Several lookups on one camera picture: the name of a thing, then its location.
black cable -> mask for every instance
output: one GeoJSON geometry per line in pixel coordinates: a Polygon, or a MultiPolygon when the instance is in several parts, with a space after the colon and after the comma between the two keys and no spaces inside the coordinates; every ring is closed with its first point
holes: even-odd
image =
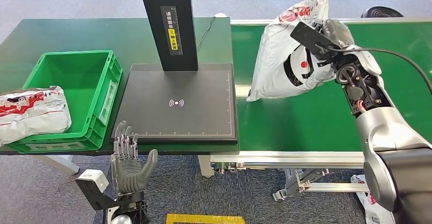
{"type": "Polygon", "coordinates": [[[355,86],[353,80],[351,80],[351,77],[348,75],[348,73],[347,73],[346,70],[342,69],[340,71],[340,73],[343,76],[343,78],[345,78],[348,81],[348,83],[349,83],[350,86],[352,86],[352,87],[355,86]]]}
{"type": "Polygon", "coordinates": [[[409,57],[405,56],[405,55],[401,55],[399,53],[396,52],[392,52],[389,50],[385,50],[385,49],[379,49],[379,48],[359,48],[359,49],[350,49],[350,50],[346,50],[346,49],[334,49],[334,48],[329,48],[329,47],[324,47],[325,49],[328,49],[330,51],[335,51],[335,52],[356,52],[356,51],[375,51],[375,52],[384,52],[384,53],[389,53],[392,54],[394,56],[397,56],[405,61],[407,61],[411,66],[414,67],[414,69],[417,70],[417,72],[421,75],[421,77],[423,78],[424,82],[427,85],[427,88],[429,89],[430,94],[432,95],[432,83],[430,83],[430,80],[427,78],[426,73],[424,73],[424,71],[420,68],[420,66],[418,66],[413,60],[411,60],[409,57]]]}
{"type": "Polygon", "coordinates": [[[106,221],[106,209],[104,209],[103,211],[102,211],[102,224],[105,224],[105,221],[106,221]]]}
{"type": "Polygon", "coordinates": [[[211,18],[209,27],[204,31],[203,35],[201,36],[200,43],[198,44],[198,47],[197,47],[197,51],[200,50],[200,48],[201,48],[201,44],[202,44],[202,41],[204,40],[205,35],[207,35],[208,31],[210,30],[210,28],[211,28],[211,24],[213,23],[213,20],[214,20],[215,18],[216,18],[216,16],[213,16],[213,17],[211,18]]]}

black circular object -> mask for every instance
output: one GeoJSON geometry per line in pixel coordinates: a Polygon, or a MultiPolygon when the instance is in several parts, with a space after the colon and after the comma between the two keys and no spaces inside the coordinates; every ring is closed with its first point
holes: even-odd
{"type": "Polygon", "coordinates": [[[336,74],[336,81],[339,84],[344,85],[344,84],[348,84],[349,83],[349,81],[347,80],[347,78],[344,77],[344,74],[347,75],[347,76],[349,76],[348,79],[352,80],[354,78],[354,76],[358,76],[358,70],[355,67],[355,65],[346,65],[346,66],[342,67],[341,69],[339,69],[339,71],[336,74]]]}
{"type": "Polygon", "coordinates": [[[394,9],[376,6],[372,8],[366,9],[362,16],[362,18],[390,18],[390,17],[403,17],[403,15],[397,12],[394,9]]]}

black platform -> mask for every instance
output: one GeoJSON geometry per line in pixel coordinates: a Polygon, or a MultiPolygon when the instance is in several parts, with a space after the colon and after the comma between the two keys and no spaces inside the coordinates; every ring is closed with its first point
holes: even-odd
{"type": "Polygon", "coordinates": [[[116,125],[123,120],[139,143],[236,144],[232,65],[165,72],[159,64],[132,65],[116,125]]]}

cable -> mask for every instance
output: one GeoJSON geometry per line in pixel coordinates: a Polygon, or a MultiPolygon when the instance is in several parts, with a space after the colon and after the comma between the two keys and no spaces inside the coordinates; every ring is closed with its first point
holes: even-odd
{"type": "Polygon", "coordinates": [[[363,107],[363,100],[357,100],[357,108],[359,108],[361,113],[366,112],[366,109],[363,107]]]}
{"type": "Polygon", "coordinates": [[[348,72],[345,69],[342,69],[340,71],[340,74],[342,75],[343,78],[346,79],[346,81],[348,81],[350,86],[352,86],[352,87],[356,86],[356,85],[354,85],[354,82],[351,80],[351,77],[348,75],[348,72]]]}
{"type": "Polygon", "coordinates": [[[200,48],[201,48],[201,44],[202,44],[202,41],[204,40],[205,35],[207,35],[208,31],[210,30],[210,28],[211,28],[211,24],[213,23],[213,21],[214,21],[215,18],[216,18],[216,16],[213,16],[213,17],[211,18],[209,27],[204,31],[203,35],[201,36],[200,43],[199,43],[198,46],[197,46],[197,51],[200,50],[200,48]]]}
{"type": "Polygon", "coordinates": [[[323,48],[328,49],[330,51],[335,51],[335,52],[375,51],[375,52],[389,53],[389,54],[392,54],[394,56],[397,56],[397,57],[407,61],[411,66],[414,67],[414,69],[417,70],[417,72],[421,75],[424,82],[426,83],[430,94],[432,95],[432,84],[430,83],[430,80],[427,78],[426,73],[424,73],[424,71],[420,68],[420,66],[418,66],[413,60],[411,60],[409,57],[407,57],[405,55],[402,55],[402,54],[399,54],[396,52],[392,52],[389,50],[385,50],[385,49],[379,49],[379,48],[359,48],[359,49],[350,49],[350,50],[334,49],[334,48],[329,48],[329,47],[323,47],[323,48]]]}
{"type": "Polygon", "coordinates": [[[106,221],[106,209],[104,209],[102,212],[103,212],[103,214],[102,214],[102,224],[105,224],[105,221],[106,221]]]}

crumpled plastic bag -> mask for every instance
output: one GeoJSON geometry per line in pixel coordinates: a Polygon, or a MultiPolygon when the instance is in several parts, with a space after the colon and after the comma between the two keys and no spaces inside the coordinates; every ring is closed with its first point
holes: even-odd
{"type": "Polygon", "coordinates": [[[30,135],[62,133],[71,124],[60,87],[0,94],[0,146],[30,135]]]}
{"type": "MultiPolygon", "coordinates": [[[[351,183],[366,183],[364,175],[353,175],[351,183]]],[[[356,192],[365,208],[366,224],[395,224],[393,213],[379,205],[370,192],[356,192]]]]}
{"type": "Polygon", "coordinates": [[[265,27],[247,101],[299,95],[335,78],[330,64],[290,37],[300,21],[311,25],[327,19],[328,9],[329,0],[305,0],[265,27]]]}

